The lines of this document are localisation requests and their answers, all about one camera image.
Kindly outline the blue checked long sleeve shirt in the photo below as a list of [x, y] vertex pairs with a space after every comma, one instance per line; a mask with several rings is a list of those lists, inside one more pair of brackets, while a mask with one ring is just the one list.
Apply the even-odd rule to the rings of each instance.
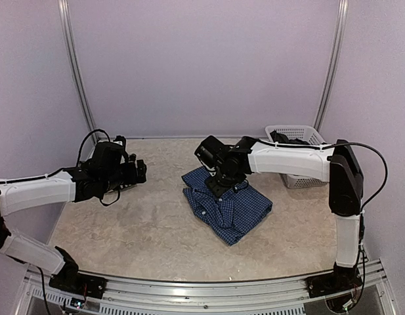
[[232, 246], [254, 229], [271, 211], [273, 202], [248, 181], [216, 197], [205, 185], [210, 174], [199, 167], [182, 176], [182, 190], [195, 217], [210, 226], [222, 241]]

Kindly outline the white plastic laundry basket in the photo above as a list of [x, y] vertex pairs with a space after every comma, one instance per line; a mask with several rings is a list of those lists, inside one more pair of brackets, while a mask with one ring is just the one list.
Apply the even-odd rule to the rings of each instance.
[[[270, 133], [272, 131], [277, 131], [288, 136], [290, 139], [299, 138], [301, 140], [307, 141], [309, 146], [320, 146], [326, 144], [323, 137], [319, 132], [308, 125], [269, 125], [265, 127], [265, 132], [268, 137], [269, 142], [273, 142]], [[286, 151], [285, 158], [290, 157], [291, 165], [284, 168], [280, 168], [280, 171], [291, 171], [291, 173], [280, 173], [282, 181], [286, 188], [288, 189], [298, 189], [298, 188], [312, 188], [326, 186], [327, 182], [322, 180], [322, 175], [320, 171], [307, 171], [308, 166], [320, 165], [319, 161], [312, 163], [314, 158], [317, 158], [317, 151], [311, 150], [302, 152], [301, 149], [295, 150], [296, 155], [291, 156], [290, 150], [287, 148], [281, 149], [280, 151]]]

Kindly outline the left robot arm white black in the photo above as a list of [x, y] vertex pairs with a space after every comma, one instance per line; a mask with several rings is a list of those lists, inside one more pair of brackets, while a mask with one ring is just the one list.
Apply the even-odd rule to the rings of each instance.
[[128, 154], [125, 140], [99, 142], [92, 156], [76, 166], [32, 178], [0, 180], [0, 254], [29, 263], [51, 273], [71, 292], [79, 291], [84, 278], [75, 260], [59, 247], [49, 247], [7, 227], [5, 217], [21, 210], [56, 203], [79, 203], [104, 199], [108, 192], [146, 182], [147, 167]]

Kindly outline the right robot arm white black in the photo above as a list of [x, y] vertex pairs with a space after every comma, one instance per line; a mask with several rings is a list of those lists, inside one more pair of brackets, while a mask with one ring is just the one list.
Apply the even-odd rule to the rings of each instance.
[[229, 145], [209, 136], [194, 154], [210, 172], [205, 184], [217, 197], [253, 173], [297, 175], [328, 183], [328, 204], [337, 225], [337, 253], [328, 286], [342, 291], [357, 280], [364, 176], [348, 142], [309, 146], [244, 136]]

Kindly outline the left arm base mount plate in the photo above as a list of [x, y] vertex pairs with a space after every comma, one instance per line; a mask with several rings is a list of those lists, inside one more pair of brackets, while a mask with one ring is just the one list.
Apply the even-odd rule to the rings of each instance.
[[55, 289], [101, 299], [106, 289], [107, 279], [88, 274], [74, 272], [73, 274], [57, 274], [51, 276], [49, 285]]

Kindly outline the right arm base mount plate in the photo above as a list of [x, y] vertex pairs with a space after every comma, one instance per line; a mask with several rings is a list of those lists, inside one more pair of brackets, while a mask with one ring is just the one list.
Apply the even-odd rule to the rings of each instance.
[[346, 290], [354, 289], [355, 286], [362, 286], [362, 279], [359, 276], [336, 274], [335, 272], [311, 276], [305, 280], [309, 297], [323, 297]]

